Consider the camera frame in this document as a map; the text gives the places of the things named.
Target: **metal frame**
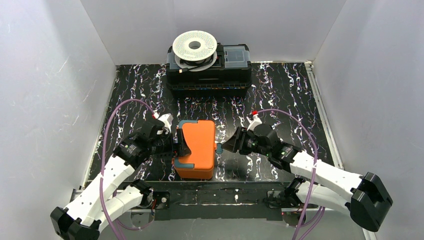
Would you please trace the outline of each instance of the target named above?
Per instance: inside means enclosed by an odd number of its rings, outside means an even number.
[[[312,87],[313,97],[315,98],[316,106],[318,107],[319,117],[321,118],[322,126],[325,128],[325,136],[327,138],[328,146],[330,147],[330,152],[334,166],[339,169],[345,169],[343,167],[342,160],[339,155],[339,150],[336,147],[336,142],[334,141],[333,132],[330,128],[329,120],[327,118],[326,109],[324,108],[323,101],[321,100],[320,90],[318,89],[317,80],[315,78],[311,61],[306,61],[305,63],[307,76],[309,78],[310,85]]]

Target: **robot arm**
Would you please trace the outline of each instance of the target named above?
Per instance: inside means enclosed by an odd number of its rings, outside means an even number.
[[[173,142],[170,114],[147,121],[140,131],[131,134],[114,149],[104,168],[90,185],[66,207],[56,207],[50,214],[54,230],[64,240],[98,239],[108,225],[100,202],[100,179],[103,178],[103,196],[112,221],[137,206],[153,202],[153,189],[142,180],[136,180],[115,197],[118,186],[151,155],[184,156],[190,153],[184,137]]]
[[[277,132],[268,124],[262,124],[257,114],[249,119],[248,128],[238,127],[235,134],[222,148],[242,155],[257,153],[267,156],[278,169],[306,178],[312,177],[316,168],[315,182],[309,203],[349,214],[364,229],[377,232],[393,204],[381,179],[368,172],[365,176],[331,166],[321,160],[314,165],[314,158],[300,148],[278,138]],[[310,182],[296,178],[284,192],[298,204],[306,199]]]

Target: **orange box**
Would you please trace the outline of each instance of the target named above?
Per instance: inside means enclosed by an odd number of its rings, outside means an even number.
[[[185,142],[191,154],[175,157],[173,165],[183,179],[211,179],[215,164],[215,123],[211,120],[182,120]]]

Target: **white panel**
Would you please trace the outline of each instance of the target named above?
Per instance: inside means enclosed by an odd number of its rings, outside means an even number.
[[[348,0],[314,62],[347,171],[381,177],[381,240],[424,239],[424,1]]]
[[[252,61],[313,60],[346,0],[82,0],[115,64],[165,63],[181,33],[247,44]]]
[[[0,2],[0,239],[57,239],[116,68],[80,1]]]

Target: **black tabletop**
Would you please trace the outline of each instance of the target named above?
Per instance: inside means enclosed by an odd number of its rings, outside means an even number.
[[[215,140],[229,139],[236,127],[245,126],[246,116],[253,110],[278,108],[297,117],[311,132],[318,146],[318,157],[334,165],[321,123],[317,104],[303,63],[253,63],[252,87],[245,98],[206,97],[173,99],[166,88],[166,68],[161,64],[120,65],[108,104],[103,130],[90,168],[89,180],[100,172],[103,132],[114,108],[126,99],[142,99],[159,114],[173,115],[172,127],[181,120],[213,120],[216,125]],[[129,133],[140,129],[146,116],[144,106],[132,102],[117,112],[107,136],[107,156]],[[262,122],[272,125],[285,142],[299,146],[312,155],[310,140],[304,131],[288,116],[266,113]],[[141,178],[146,181],[179,181],[181,179],[169,158],[151,157],[137,169],[129,181]],[[213,178],[210,181],[291,181],[293,175],[273,167],[266,157],[251,154],[239,155],[224,151],[215,157]]]

